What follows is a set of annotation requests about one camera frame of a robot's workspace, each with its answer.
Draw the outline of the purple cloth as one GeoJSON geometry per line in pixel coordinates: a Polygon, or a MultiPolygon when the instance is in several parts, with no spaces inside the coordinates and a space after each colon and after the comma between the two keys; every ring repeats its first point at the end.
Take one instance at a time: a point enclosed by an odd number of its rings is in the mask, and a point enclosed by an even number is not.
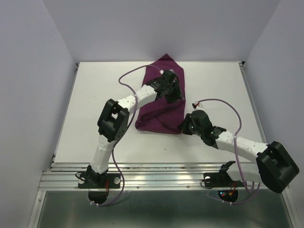
{"type": "Polygon", "coordinates": [[[178,126],[184,120],[186,96],[184,69],[179,66],[168,54],[147,67],[143,78],[143,84],[159,76],[160,70],[173,70],[179,79],[181,99],[167,103],[166,99],[160,98],[148,103],[139,110],[135,128],[141,131],[153,133],[180,134],[178,126]]]}

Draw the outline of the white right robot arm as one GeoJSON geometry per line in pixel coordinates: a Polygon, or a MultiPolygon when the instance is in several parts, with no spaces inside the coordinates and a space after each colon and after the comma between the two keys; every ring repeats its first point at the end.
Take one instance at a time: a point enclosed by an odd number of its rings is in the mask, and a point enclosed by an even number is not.
{"type": "Polygon", "coordinates": [[[281,143],[273,141],[267,144],[236,137],[225,128],[214,126],[202,110],[186,114],[178,129],[185,135],[198,136],[207,146],[235,155],[236,159],[223,164],[218,172],[204,175],[208,189],[230,187],[233,183],[239,187],[243,181],[248,181],[282,193],[300,172],[281,143]],[[239,157],[250,162],[238,164],[239,157]]]}

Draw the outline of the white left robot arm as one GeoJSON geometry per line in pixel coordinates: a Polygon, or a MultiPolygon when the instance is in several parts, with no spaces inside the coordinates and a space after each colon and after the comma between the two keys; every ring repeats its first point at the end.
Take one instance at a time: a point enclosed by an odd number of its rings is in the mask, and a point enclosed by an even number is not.
{"type": "Polygon", "coordinates": [[[172,70],[160,71],[161,76],[144,84],[138,91],[120,100],[109,99],[97,121],[99,141],[93,160],[86,172],[95,187],[105,184],[109,159],[115,145],[128,129],[130,115],[147,104],[164,100],[173,106],[182,101],[179,79],[172,70]]]}

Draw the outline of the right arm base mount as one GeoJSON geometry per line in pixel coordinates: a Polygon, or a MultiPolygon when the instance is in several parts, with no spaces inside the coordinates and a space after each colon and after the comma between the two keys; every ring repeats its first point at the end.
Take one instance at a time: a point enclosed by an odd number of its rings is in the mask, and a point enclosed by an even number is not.
{"type": "Polygon", "coordinates": [[[228,171],[235,161],[229,161],[223,164],[218,172],[207,172],[203,174],[203,179],[200,185],[205,189],[213,188],[229,188],[228,190],[218,190],[219,199],[236,204],[238,199],[238,187],[243,187],[243,183],[239,180],[232,180],[228,175],[228,171]]]}

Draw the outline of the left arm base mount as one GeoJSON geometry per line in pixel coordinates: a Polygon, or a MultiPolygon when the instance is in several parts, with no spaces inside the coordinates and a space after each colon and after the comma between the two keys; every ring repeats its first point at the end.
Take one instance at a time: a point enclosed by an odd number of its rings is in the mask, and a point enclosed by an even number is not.
{"type": "Polygon", "coordinates": [[[95,172],[89,165],[86,171],[79,171],[75,174],[78,179],[78,189],[88,190],[88,200],[91,205],[105,207],[113,204],[122,191],[114,199],[109,199],[110,190],[118,190],[121,183],[124,186],[124,179],[121,173],[108,173],[108,170],[102,174],[95,172]]]}

